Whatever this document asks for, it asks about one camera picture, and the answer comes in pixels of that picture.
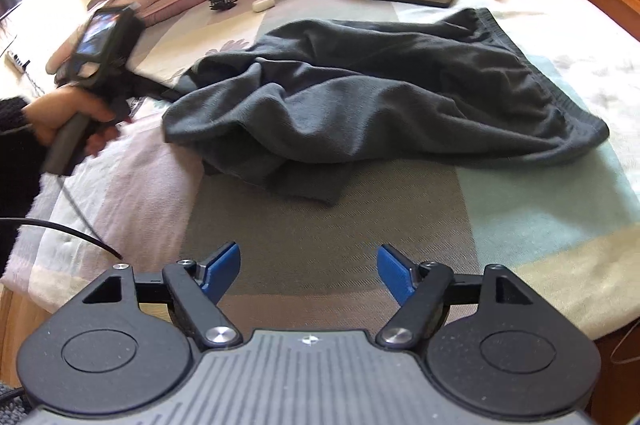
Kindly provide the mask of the black fuzzy sleeve forearm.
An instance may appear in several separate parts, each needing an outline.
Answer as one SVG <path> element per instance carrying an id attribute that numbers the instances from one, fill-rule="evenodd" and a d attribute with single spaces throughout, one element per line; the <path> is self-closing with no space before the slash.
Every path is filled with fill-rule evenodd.
<path id="1" fill-rule="evenodd" d="M 1 101 L 2 218 L 25 218 L 40 191 L 40 170 L 47 149 L 40 144 L 23 113 L 27 102 Z"/>

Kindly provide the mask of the person's left hand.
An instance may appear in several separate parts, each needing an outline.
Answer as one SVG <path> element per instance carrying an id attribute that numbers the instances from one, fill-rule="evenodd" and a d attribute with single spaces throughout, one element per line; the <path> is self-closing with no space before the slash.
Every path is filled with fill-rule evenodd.
<path id="1" fill-rule="evenodd" d="M 120 130 L 111 125 L 115 113 L 108 105 L 91 92 L 75 86 L 63 86 L 40 96 L 23 107 L 22 113 L 32 126 L 36 139 L 44 146 L 50 146 L 61 128 L 76 115 L 85 115 L 106 124 L 105 128 L 88 138 L 86 155 L 97 156 L 120 136 Z"/>

